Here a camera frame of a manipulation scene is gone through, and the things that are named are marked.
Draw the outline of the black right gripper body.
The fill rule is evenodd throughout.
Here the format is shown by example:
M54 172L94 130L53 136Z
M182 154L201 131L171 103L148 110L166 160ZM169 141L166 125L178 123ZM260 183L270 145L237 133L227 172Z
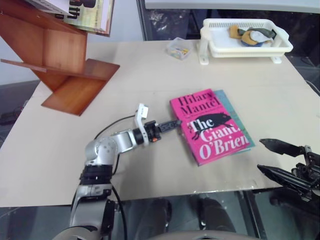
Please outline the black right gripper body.
M314 201L320 197L320 155L312 152L309 145L299 146L299 155L304 156L305 164L297 163L291 173L309 184L307 190L297 190L305 202Z

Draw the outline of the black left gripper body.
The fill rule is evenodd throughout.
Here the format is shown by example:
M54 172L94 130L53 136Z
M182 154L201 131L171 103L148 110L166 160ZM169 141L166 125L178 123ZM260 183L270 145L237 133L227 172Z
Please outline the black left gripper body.
M155 120L149 121L145 124L145 131L150 143L155 143L161 140L160 129Z

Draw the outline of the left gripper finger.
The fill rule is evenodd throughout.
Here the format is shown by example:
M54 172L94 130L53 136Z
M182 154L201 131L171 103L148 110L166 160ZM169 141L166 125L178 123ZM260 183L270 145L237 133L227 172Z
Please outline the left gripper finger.
M181 120L170 120L164 123L159 124L160 129L175 129L181 125Z
M179 125L177 125L177 124L162 124L160 126L160 132L167 133L167 132L172 131L178 127L179 127Z

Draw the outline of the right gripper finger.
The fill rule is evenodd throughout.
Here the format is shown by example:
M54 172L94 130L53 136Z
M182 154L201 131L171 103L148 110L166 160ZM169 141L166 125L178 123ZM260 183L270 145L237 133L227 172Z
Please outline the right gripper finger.
M303 146L296 146L274 138L262 138L259 140L268 150L271 152L283 155L289 155L291 157L297 157L305 154L305 148Z
M257 168L270 180L297 192L302 198L312 198L311 182L278 167L257 165Z

